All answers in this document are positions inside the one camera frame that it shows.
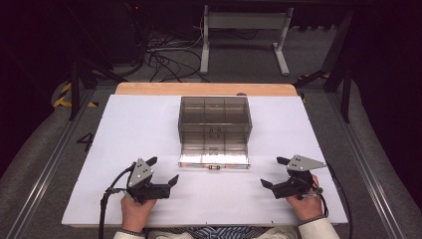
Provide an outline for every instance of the person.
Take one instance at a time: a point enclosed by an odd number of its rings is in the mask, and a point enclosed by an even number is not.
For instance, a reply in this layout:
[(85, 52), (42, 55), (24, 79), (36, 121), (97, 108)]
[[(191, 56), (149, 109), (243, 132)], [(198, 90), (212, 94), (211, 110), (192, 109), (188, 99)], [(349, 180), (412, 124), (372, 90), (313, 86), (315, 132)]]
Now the person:
[[(313, 175), (314, 182), (318, 186), (317, 177)], [(303, 239), (337, 239), (339, 238), (328, 219), (322, 214), (321, 199), (319, 196), (306, 197), (298, 200), (295, 196), (287, 197), (286, 200), (295, 209), (295, 213), (301, 220), (299, 231)], [(156, 200), (148, 200), (144, 204), (135, 202), (130, 196), (125, 195), (121, 199), (122, 223), (114, 239), (143, 239), (141, 231), (145, 227), (148, 216), (154, 207)], [(291, 237), (289, 230), (280, 228), (269, 229), (257, 239), (296, 238)], [(153, 238), (148, 239), (192, 239), (188, 233), (155, 233)]]

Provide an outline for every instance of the metal stand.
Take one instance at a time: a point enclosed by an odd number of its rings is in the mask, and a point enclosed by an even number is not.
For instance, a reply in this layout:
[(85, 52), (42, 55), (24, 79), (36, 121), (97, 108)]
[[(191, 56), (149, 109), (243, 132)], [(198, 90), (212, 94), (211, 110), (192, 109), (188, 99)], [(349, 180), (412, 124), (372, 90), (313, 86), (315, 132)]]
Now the metal stand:
[(353, 10), (347, 11), (343, 20), (341, 21), (337, 33), (335, 34), (331, 47), (326, 54), (320, 70), (307, 77), (301, 76), (302, 80), (293, 84), (296, 88), (301, 88), (302, 86), (313, 82), (323, 75), (330, 73), (328, 79), (323, 85), (323, 88), (326, 92), (332, 93), (338, 88), (341, 81), (344, 80), (341, 96), (341, 114), (343, 115), (343, 118), (346, 122), (349, 122), (348, 102), (350, 96), (351, 75), (348, 66), (347, 52), (343, 48), (343, 43), (347, 34), (347, 30), (350, 27), (352, 17)]
[(234, 12), (211, 12), (208, 5), (204, 8), (204, 46), (202, 48), (201, 74), (208, 73), (209, 62), (209, 29), (272, 29), (282, 30), (280, 40), (274, 43), (274, 51), (279, 62), (283, 76), (290, 74), (282, 49), (286, 40), (289, 25), (293, 16), (293, 8), (287, 13), (234, 13)]
[(79, 59), (74, 61), (72, 65), (72, 112), (69, 120), (73, 120), (81, 108), (80, 80), (86, 89), (94, 89), (97, 86), (97, 80), (92, 70), (102, 73), (117, 83), (127, 82), (126, 79), (98, 66), (90, 60)]

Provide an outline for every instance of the aluminum rail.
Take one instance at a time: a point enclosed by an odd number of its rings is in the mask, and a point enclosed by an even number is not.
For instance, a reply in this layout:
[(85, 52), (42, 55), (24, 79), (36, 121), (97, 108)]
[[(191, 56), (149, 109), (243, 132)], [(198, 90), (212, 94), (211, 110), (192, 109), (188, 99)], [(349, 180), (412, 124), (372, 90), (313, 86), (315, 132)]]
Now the aluminum rail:
[(363, 181), (366, 184), (368, 192), (372, 198), (372, 201), (378, 211), (379, 216), (381, 217), (382, 223), (389, 235), (390, 238), (397, 239), (406, 239), (405, 234), (401, 230), (393, 212), (391, 211), (390, 204), (387, 200), (387, 197), (384, 193), (384, 190), (379, 183), (379, 180), (375, 176), (373, 170), (370, 168), (367, 163), (365, 154), (363, 153), (358, 139), (354, 134), (353, 129), (350, 124), (346, 123), (343, 120), (341, 115), (339, 105), (340, 102), (338, 98), (333, 93), (327, 93), (328, 101), (334, 109), (337, 119), (340, 121), (342, 130), (347, 137), (347, 140), (350, 143), (350, 147), (353, 152), (353, 158), (355, 160), (356, 166), (359, 169), (360, 174), (362, 175)]
[(55, 149), (53, 150), (52, 155), (50, 156), (50, 159), (48, 160), (46, 166), (43, 169), (43, 172), (41, 173), (34, 187), (32, 188), (27, 201), (25, 202), (8, 235), (6, 236), (7, 239), (23, 238), (25, 230), (28, 227), (32, 216), (34, 215), (38, 205), (40, 204), (41, 199), (43, 198), (44, 193), (46, 192), (47, 187), (53, 179), (56, 169), (58, 168), (63, 158), (66, 145), (68, 144), (74, 129), (78, 125), (78, 122), (81, 119), (81, 116), (84, 113), (86, 106), (93, 97), (94, 92), (94, 90), (87, 90), (82, 96), (83, 107), (80, 109), (79, 113), (75, 116), (75, 118), (67, 123)]

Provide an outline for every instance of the metal frame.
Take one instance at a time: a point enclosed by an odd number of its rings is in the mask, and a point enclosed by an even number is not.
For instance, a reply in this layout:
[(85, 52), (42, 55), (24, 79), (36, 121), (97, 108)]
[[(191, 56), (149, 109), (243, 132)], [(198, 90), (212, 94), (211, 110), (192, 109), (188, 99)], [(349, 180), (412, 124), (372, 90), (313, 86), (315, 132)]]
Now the metal frame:
[(281, 30), (279, 42), (274, 43), (280, 70), (283, 76), (290, 74), (288, 65), (282, 49), (289, 30), (289, 25), (293, 16), (293, 8), (289, 8), (287, 13), (233, 13), (233, 12), (210, 12), (208, 5), (204, 7), (204, 46), (202, 48), (201, 74), (208, 73), (209, 63), (209, 29), (272, 29)]
[[(82, 98), (82, 106), (88, 105), (94, 95), (94, 92), (94, 90), (87, 90), (84, 93)], [(28, 227), (38, 205), (40, 204), (44, 193), (47, 191), (51, 180), (53, 179), (54, 173), (56, 172), (63, 158), (66, 146), (85, 109), (86, 107), (82, 107), (75, 114), (75, 118), (73, 120), (69, 120), (65, 130), (62, 133), (62, 136), (60, 137), (52, 155), (49, 158), (49, 161), (44, 167), (44, 170), (38, 178), (37, 182), (34, 184), (28, 199), (19, 212), (19, 215), (13, 223), (12, 228), (9, 230), (6, 238), (22, 238), (24, 236), (25, 230)]]
[(369, 195), (372, 198), (373, 204), (378, 211), (389, 238), (406, 239), (406, 235), (400, 228), (400, 225), (391, 210), (390, 203), (388, 202), (388, 199), (384, 193), (384, 189), (367, 163), (365, 154), (359, 145), (353, 129), (351, 128), (350, 124), (343, 120), (342, 111), (338, 108), (338, 99), (333, 93), (326, 95), (328, 97), (329, 103), (334, 109), (337, 119), (340, 121), (342, 130), (347, 137), (348, 142), (350, 143), (356, 166), (363, 178), (364, 183), (366, 184)]

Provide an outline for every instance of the white sleeve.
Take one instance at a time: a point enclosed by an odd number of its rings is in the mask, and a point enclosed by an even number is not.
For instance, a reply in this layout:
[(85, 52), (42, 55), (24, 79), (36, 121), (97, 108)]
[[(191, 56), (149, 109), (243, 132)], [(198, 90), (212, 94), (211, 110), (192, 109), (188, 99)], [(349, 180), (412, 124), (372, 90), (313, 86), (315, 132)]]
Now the white sleeve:
[(292, 226), (274, 227), (255, 239), (298, 239), (298, 234)]
[(303, 239), (339, 239), (331, 223), (326, 218), (299, 226), (299, 231)]
[(122, 232), (116, 232), (113, 239), (145, 239), (145, 238), (129, 235), (129, 234), (122, 233)]

